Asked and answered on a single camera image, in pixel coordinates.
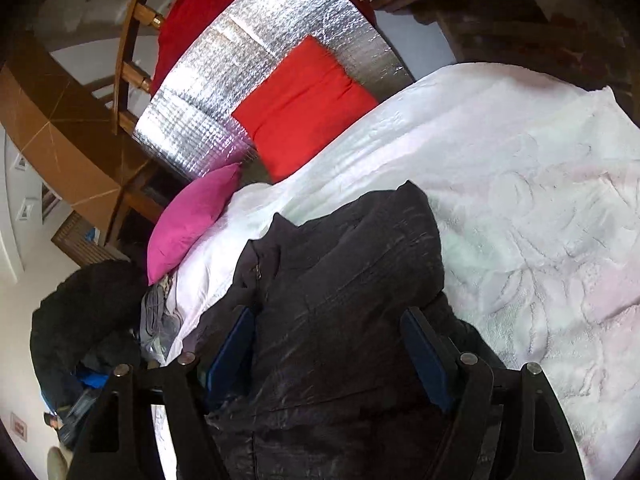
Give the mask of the black quilted jacket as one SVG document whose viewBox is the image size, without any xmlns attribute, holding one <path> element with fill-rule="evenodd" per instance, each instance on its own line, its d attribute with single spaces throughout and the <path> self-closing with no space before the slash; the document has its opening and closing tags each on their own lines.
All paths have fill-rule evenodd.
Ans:
<svg viewBox="0 0 640 480">
<path fill-rule="evenodd" d="M 420 309 L 459 350 L 497 362 L 448 304 L 440 251 L 412 183 L 301 226 L 275 216 L 245 245 L 226 294 L 183 341 L 203 353 L 243 308 L 255 315 L 250 381 L 207 419 L 231 478 L 426 477 L 444 418 L 402 341 L 402 312 Z"/>
</svg>

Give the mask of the cream leather sofa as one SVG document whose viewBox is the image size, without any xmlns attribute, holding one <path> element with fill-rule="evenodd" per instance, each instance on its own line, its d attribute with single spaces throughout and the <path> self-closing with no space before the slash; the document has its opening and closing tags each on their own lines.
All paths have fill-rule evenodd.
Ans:
<svg viewBox="0 0 640 480">
<path fill-rule="evenodd" d="M 65 480 L 68 473 L 68 463 L 60 448 L 52 446 L 47 452 L 47 479 Z"/>
</svg>

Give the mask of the blue jacket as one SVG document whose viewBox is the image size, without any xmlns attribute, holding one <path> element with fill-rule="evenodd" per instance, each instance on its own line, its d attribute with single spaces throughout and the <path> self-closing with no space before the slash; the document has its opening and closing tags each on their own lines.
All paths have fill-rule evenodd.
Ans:
<svg viewBox="0 0 640 480">
<path fill-rule="evenodd" d="M 81 385 L 90 389 L 101 389 L 104 387 L 107 381 L 107 374 L 101 374 L 94 372 L 93 370 L 81 370 L 76 373 L 76 378 L 80 381 Z M 52 402 L 46 397 L 44 392 L 41 393 L 41 397 L 44 405 L 51 411 L 55 412 L 56 408 Z"/>
</svg>

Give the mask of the black coat pile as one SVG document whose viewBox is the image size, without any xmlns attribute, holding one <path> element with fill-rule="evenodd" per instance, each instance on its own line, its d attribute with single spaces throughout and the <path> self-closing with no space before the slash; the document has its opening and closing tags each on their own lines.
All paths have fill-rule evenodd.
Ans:
<svg viewBox="0 0 640 480">
<path fill-rule="evenodd" d="M 110 374 L 143 362 L 138 330 L 146 292 L 141 270 L 125 260 L 74 272 L 32 314 L 29 350 L 47 406 L 65 416 L 84 393 L 79 374 Z"/>
</svg>

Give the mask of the grey folded garment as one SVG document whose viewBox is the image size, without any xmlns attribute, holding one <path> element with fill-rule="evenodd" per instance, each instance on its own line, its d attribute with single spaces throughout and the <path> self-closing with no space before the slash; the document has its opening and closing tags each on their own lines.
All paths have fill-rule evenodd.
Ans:
<svg viewBox="0 0 640 480">
<path fill-rule="evenodd" d="M 167 363 L 171 345 L 183 323 L 174 281 L 174 274 L 166 274 L 148 288 L 141 301 L 139 340 L 142 356 L 160 365 Z"/>
</svg>

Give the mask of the white embossed bed blanket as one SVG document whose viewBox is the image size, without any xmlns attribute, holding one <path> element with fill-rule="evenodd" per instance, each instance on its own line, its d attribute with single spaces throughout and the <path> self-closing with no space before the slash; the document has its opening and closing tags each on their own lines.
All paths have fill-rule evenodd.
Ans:
<svg viewBox="0 0 640 480">
<path fill-rule="evenodd" d="M 275 214 L 301 224 L 405 182 L 434 212 L 456 315 L 506 364 L 542 366 L 586 476 L 613 478 L 639 440 L 639 130 L 610 89 L 488 63 L 422 78 L 233 195 L 176 271 L 183 330 Z"/>
</svg>

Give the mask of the pink pillow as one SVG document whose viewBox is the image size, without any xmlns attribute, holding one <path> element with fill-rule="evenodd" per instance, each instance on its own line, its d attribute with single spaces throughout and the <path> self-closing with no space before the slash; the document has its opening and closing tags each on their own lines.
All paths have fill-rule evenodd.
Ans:
<svg viewBox="0 0 640 480">
<path fill-rule="evenodd" d="M 238 189 L 240 177 L 238 162 L 209 171 L 187 185 L 164 209 L 146 253 L 150 285 L 174 270 L 194 243 L 215 224 Z"/>
</svg>

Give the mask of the brown wooden pillar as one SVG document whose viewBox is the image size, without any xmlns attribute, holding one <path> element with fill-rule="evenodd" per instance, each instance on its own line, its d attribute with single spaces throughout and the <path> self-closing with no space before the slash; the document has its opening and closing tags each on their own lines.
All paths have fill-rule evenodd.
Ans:
<svg viewBox="0 0 640 480">
<path fill-rule="evenodd" d="M 44 182 L 103 233 L 126 184 L 150 161 L 130 136 L 116 136 L 111 111 L 30 32 L 6 51 L 1 123 Z"/>
</svg>

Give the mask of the silver foil insulation board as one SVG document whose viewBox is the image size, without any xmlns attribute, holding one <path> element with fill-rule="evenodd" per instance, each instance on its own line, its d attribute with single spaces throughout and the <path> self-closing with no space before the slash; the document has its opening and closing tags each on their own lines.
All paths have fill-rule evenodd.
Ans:
<svg viewBox="0 0 640 480">
<path fill-rule="evenodd" d="M 134 140 L 189 180 L 253 156 L 232 113 L 307 36 L 378 101 L 413 82 L 349 0 L 234 0 L 181 55 L 138 119 Z"/>
</svg>

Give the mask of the wooden stair railing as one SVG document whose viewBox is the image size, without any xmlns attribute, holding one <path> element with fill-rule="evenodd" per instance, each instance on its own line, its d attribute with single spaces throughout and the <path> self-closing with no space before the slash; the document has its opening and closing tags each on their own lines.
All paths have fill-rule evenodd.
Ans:
<svg viewBox="0 0 640 480">
<path fill-rule="evenodd" d="M 132 136 L 138 116 L 129 109 L 129 92 L 151 94 L 152 76 L 134 60 L 134 50 L 140 28 L 158 32 L 165 17 L 148 5 L 148 0 L 129 0 L 116 55 L 112 115 L 116 136 L 126 133 Z"/>
</svg>

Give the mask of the red cushion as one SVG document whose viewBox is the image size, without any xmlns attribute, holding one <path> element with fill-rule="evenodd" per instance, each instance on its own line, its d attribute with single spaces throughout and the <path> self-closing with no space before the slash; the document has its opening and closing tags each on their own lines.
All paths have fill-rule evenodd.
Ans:
<svg viewBox="0 0 640 480">
<path fill-rule="evenodd" d="M 377 106 L 334 55 L 308 36 L 232 117 L 248 133 L 271 180 L 280 182 Z"/>
</svg>

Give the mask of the wooden side table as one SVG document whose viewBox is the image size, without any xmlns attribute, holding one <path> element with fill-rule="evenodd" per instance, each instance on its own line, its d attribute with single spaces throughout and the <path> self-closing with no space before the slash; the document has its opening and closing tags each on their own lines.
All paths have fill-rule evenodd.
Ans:
<svg viewBox="0 0 640 480">
<path fill-rule="evenodd" d="M 439 24 L 458 62 L 536 70 L 611 88 L 639 118 L 639 0 L 373 0 L 375 9 Z"/>
</svg>

